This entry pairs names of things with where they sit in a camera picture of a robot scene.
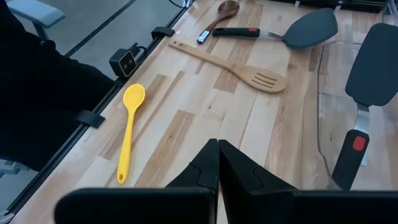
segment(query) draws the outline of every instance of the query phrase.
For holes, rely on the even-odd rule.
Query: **wooden spoon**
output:
[[[225,1],[218,6],[218,17],[212,22],[198,37],[198,44],[203,44],[210,32],[214,29],[217,23],[235,16],[239,11],[239,3],[236,1]]]

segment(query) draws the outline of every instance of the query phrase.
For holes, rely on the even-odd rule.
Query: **black mount bracket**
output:
[[[98,128],[105,120],[105,118],[92,111],[81,110],[79,114],[76,116],[75,120],[77,120],[82,124],[87,124],[91,127]]]
[[[156,27],[152,32],[150,33],[152,36],[152,39],[156,39],[158,37],[163,38],[165,36],[171,37],[174,34],[174,30],[168,27]]]

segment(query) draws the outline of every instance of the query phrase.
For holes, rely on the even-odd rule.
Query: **gray spatula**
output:
[[[369,30],[349,74],[346,93],[357,104],[354,129],[347,132],[333,180],[349,190],[369,143],[369,106],[384,106],[398,91],[398,27],[376,24]]]
[[[285,35],[278,35],[258,28],[216,28],[213,36],[253,37],[260,35],[273,37],[283,41],[293,49],[304,49],[326,41],[337,34],[337,21],[331,9],[313,11],[295,21]]]

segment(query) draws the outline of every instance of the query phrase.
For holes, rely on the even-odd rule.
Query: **yellow silicone spoon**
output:
[[[128,119],[126,125],[126,133],[124,134],[122,150],[119,157],[118,174],[116,178],[119,184],[124,184],[129,174],[131,143],[132,143],[132,124],[134,115],[138,107],[144,102],[145,88],[140,84],[129,86],[123,95],[123,103],[127,108]]]

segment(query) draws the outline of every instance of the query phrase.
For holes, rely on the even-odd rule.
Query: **black handle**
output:
[[[213,36],[259,37],[258,28],[215,28]]]
[[[347,132],[332,175],[341,189],[351,189],[368,144],[368,134],[355,129]]]

